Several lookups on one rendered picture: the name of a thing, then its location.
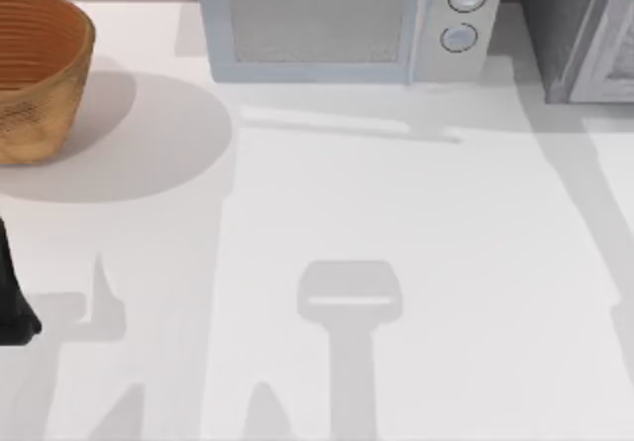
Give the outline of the microwave door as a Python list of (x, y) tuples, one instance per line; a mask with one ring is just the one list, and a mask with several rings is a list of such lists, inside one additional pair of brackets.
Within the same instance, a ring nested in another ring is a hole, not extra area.
[(407, 83), (416, 0), (199, 0), (230, 83)]

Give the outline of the pale microwave oven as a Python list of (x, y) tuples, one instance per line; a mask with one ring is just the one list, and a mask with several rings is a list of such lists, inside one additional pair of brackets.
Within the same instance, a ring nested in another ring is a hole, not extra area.
[[(487, 55), (499, 3), (500, 0), (486, 0), (474, 12), (457, 13), (449, 6), (448, 0), (428, 0), (413, 83), (476, 80)], [(445, 29), (461, 23), (470, 24), (477, 29), (478, 41), (467, 52), (451, 54), (443, 49), (440, 37)]]

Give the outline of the brown woven basket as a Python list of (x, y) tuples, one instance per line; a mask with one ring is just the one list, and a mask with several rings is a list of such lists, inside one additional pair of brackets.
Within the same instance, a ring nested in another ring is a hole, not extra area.
[(56, 155), (67, 141), (96, 30), (68, 0), (0, 0), (0, 165)]

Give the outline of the grey cabinet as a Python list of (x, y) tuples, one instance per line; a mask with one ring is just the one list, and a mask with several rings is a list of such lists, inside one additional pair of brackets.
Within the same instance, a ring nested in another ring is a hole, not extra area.
[(634, 104), (634, 0), (519, 0), (551, 104)]

